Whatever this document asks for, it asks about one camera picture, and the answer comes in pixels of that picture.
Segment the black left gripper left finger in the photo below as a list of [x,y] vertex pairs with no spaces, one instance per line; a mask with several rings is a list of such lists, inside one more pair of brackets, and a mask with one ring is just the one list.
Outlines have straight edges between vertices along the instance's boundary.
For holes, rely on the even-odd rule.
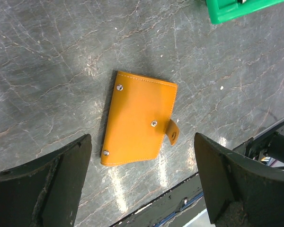
[[0,227],[72,227],[89,166],[91,136],[0,172]]

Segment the green plastic bin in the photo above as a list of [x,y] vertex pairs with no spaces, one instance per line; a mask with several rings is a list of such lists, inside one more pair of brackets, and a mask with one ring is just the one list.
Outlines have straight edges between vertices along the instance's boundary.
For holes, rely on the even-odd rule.
[[284,0],[206,0],[212,24],[220,24],[282,3]]

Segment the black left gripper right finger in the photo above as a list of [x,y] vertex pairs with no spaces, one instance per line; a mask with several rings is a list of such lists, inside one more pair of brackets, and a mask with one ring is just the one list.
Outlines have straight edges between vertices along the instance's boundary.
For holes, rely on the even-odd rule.
[[284,171],[196,133],[195,158],[209,220],[217,227],[284,227]]

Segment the orange leather card holder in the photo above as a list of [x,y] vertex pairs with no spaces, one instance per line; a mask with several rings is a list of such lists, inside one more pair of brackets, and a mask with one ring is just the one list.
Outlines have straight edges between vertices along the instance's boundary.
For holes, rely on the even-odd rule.
[[163,139],[175,145],[179,128],[171,119],[175,83],[118,71],[100,163],[119,166],[155,159]]

